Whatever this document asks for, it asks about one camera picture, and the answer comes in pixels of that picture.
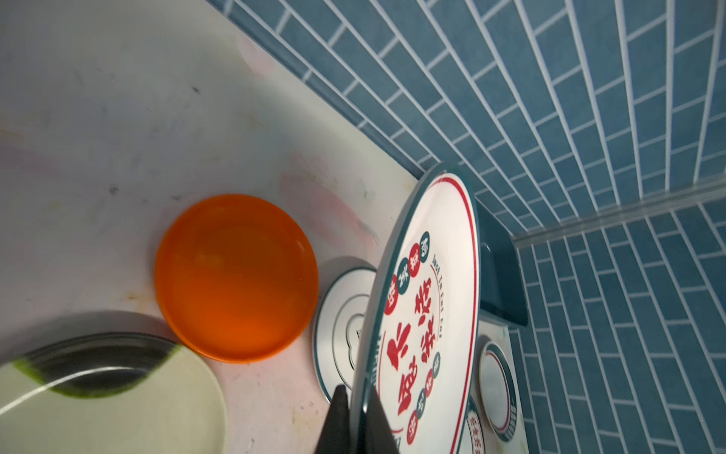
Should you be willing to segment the white plate teal red band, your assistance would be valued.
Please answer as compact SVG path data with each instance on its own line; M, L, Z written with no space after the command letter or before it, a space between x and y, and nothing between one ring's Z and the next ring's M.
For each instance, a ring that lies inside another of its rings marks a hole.
M516 434L518 398L512 368L493 340L484 344L478 365L479 394L489 425L504 444Z

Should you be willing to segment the white plate teal lettered rim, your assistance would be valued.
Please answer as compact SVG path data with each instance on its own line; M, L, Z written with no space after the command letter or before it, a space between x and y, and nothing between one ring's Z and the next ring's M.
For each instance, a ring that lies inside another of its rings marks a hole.
M468 398L464 427L459 441L459 454L485 454L486 446L483 437L481 418L476 402Z

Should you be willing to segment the white plate red characters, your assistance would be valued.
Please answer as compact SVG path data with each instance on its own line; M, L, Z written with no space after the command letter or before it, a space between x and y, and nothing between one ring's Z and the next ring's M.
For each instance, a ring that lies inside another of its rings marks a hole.
M454 453L478 331L478 214L463 170L433 166L401 211L376 272L350 404L354 449L381 404L400 453Z

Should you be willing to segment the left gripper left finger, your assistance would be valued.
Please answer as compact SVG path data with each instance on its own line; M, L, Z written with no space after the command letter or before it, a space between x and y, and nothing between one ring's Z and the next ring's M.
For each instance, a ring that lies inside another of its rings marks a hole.
M350 454L350 410L347 388L338 385L325 417L315 454Z

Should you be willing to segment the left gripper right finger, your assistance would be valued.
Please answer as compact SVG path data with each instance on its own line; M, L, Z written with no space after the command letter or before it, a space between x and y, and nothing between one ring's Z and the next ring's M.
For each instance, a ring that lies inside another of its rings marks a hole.
M365 454L398 454L383 406L376 389L370 391L364 412L362 452Z

